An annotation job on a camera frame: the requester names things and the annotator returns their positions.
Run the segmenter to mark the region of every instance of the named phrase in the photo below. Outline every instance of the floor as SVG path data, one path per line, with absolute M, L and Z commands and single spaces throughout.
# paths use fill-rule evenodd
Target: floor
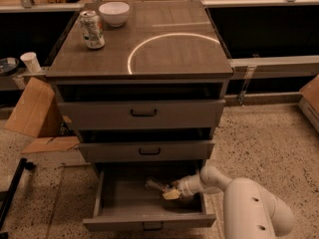
M 10 184 L 20 151 L 33 138 L 3 129 L 0 120 L 0 191 Z M 319 238 L 319 133 L 297 104 L 226 107 L 215 132 L 211 161 L 231 177 L 248 177 L 283 199 L 295 214 L 282 238 Z M 208 196 L 217 220 L 211 228 L 183 231 L 90 233 L 98 179 L 89 165 L 63 166 L 69 153 L 25 157 L 37 166 L 24 171 L 3 231 L 10 239 L 174 238 L 221 239 L 222 193 Z

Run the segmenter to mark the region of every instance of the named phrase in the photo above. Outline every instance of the can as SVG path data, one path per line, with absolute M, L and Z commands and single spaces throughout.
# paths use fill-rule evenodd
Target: can
M 103 27 L 96 11 L 87 10 L 80 13 L 82 37 L 90 49 L 100 49 L 105 45 Z

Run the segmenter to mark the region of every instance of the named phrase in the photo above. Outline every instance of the black metal stand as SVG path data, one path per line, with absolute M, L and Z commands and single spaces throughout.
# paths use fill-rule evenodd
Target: black metal stand
M 19 181 L 23 173 L 23 170 L 24 169 L 32 170 L 34 167 L 35 167 L 34 163 L 27 162 L 26 158 L 21 158 L 8 191 L 0 192 L 0 201 L 3 201 L 0 208 L 0 230 L 3 226 L 4 220 L 9 211 L 16 189 L 19 185 Z M 0 233 L 0 239 L 7 239 L 7 238 L 9 238 L 9 235 L 7 232 Z

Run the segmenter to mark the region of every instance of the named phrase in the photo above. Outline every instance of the white bowl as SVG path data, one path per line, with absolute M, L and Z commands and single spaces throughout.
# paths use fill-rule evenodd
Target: white bowl
M 99 11 L 110 26 L 120 27 L 128 20 L 130 5 L 123 2 L 109 2 L 101 5 Z

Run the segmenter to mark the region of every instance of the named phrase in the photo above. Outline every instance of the cabinet countertop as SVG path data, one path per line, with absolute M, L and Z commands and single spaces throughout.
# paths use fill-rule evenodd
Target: cabinet countertop
M 128 3 L 131 10 L 125 25 L 112 28 L 104 23 L 102 49 L 87 48 L 77 20 L 47 77 L 129 80 L 233 74 L 199 1 Z

